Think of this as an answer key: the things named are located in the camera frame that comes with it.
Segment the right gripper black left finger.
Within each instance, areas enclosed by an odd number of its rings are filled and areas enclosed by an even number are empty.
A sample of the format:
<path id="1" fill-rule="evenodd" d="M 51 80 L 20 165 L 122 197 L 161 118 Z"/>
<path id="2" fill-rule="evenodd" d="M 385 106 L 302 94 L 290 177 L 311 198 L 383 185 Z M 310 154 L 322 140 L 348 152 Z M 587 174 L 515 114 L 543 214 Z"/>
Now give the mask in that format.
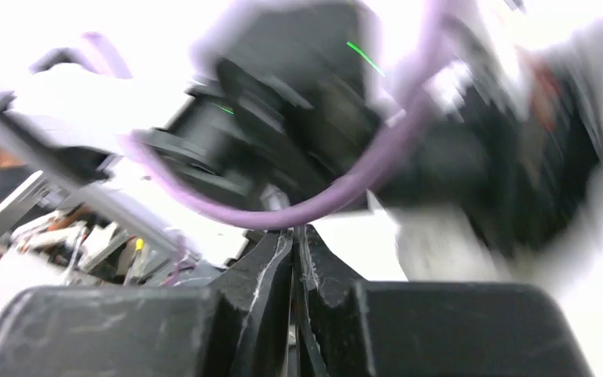
<path id="1" fill-rule="evenodd" d="M 288 232 L 205 287 L 36 287 L 0 316 L 0 376 L 280 376 Z"/>

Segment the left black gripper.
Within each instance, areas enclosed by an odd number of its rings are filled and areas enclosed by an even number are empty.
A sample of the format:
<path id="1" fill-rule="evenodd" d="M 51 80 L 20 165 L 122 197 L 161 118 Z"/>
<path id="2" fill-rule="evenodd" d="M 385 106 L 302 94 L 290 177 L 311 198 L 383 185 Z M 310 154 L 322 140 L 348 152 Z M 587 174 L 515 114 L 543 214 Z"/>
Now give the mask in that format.
<path id="1" fill-rule="evenodd" d="M 539 250 L 560 235 L 601 161 L 601 131 L 579 75 L 559 67 L 542 73 L 550 121 L 520 121 L 469 86 L 461 108 L 438 119 L 400 161 L 380 187 L 380 201 L 400 208 L 454 204 L 504 255 Z"/>

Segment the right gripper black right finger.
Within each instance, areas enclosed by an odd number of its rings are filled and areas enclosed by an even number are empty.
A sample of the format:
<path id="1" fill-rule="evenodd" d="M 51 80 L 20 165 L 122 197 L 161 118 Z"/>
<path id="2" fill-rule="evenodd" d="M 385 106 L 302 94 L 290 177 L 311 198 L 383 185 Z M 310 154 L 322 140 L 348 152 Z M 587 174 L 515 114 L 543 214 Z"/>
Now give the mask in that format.
<path id="1" fill-rule="evenodd" d="M 588 376 L 556 302 L 526 284 L 372 282 L 294 231 L 303 376 Z"/>

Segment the white pillow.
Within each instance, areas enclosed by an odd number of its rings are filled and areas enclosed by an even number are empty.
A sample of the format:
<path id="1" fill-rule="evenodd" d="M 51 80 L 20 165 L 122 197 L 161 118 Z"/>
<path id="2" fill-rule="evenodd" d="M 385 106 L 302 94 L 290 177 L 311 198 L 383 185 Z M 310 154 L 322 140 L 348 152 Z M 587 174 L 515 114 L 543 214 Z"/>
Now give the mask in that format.
<path id="1" fill-rule="evenodd" d="M 431 18 L 377 197 L 416 218 L 401 282 L 297 232 L 303 376 L 589 376 L 557 304 L 603 246 L 603 17 L 541 44 L 491 12 Z"/>

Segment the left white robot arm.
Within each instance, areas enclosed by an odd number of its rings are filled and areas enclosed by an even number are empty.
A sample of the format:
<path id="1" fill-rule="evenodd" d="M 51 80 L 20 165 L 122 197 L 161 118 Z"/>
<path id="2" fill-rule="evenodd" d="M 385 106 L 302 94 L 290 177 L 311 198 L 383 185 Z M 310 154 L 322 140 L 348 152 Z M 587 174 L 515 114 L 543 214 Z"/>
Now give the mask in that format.
<path id="1" fill-rule="evenodd" d="M 510 33 L 506 1 L 236 1 L 197 28 L 192 81 L 147 83 L 97 33 L 0 92 L 0 149 L 157 243 L 169 200 L 235 227 L 455 208 L 496 251 L 564 231 L 603 160 L 585 77 Z"/>

